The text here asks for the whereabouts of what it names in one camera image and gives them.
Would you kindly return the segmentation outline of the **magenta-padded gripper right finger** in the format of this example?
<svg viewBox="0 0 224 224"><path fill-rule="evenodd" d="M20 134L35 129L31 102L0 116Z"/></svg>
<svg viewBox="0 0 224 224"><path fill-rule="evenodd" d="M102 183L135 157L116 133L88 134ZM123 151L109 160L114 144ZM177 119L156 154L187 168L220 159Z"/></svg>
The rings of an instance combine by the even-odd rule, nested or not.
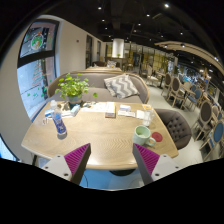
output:
<svg viewBox="0 0 224 224"><path fill-rule="evenodd" d="M133 144L133 155L145 185L181 170L167 154L158 155L136 143Z"/></svg>

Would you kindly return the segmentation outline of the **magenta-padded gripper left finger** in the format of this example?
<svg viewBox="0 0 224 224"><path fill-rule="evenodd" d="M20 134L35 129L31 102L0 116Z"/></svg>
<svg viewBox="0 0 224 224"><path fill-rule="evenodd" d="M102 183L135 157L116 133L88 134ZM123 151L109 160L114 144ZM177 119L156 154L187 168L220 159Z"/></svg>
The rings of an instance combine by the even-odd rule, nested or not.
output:
<svg viewBox="0 0 224 224"><path fill-rule="evenodd" d="M56 155L42 169L79 185L90 155L91 144L88 143L66 155Z"/></svg>

